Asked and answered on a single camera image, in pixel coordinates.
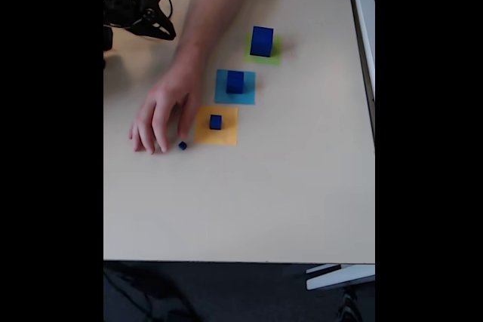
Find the person's hand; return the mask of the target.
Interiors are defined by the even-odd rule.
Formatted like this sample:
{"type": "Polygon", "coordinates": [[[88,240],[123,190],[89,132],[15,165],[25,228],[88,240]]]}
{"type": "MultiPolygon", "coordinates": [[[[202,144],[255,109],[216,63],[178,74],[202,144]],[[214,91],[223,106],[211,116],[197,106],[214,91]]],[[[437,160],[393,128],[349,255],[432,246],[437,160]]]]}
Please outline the person's hand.
{"type": "Polygon", "coordinates": [[[181,109],[178,137],[187,138],[201,103],[206,65],[207,53],[199,48],[176,52],[167,72],[149,91],[133,120],[128,136],[134,151],[144,149],[152,154],[156,147],[163,153],[168,150],[168,122],[177,106],[181,109]]]}

